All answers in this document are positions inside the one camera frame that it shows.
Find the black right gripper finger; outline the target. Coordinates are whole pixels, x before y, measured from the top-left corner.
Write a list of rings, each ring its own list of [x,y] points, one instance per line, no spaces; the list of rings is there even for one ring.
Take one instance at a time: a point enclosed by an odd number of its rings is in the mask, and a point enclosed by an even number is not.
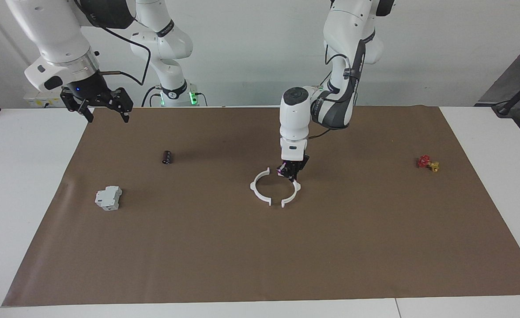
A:
[[[120,114],[124,123],[129,123],[133,101],[124,88],[111,91],[111,110]]]
[[[78,113],[85,117],[89,123],[92,123],[94,117],[89,109],[89,101],[87,99],[77,101],[68,87],[62,87],[60,98],[68,111]]]

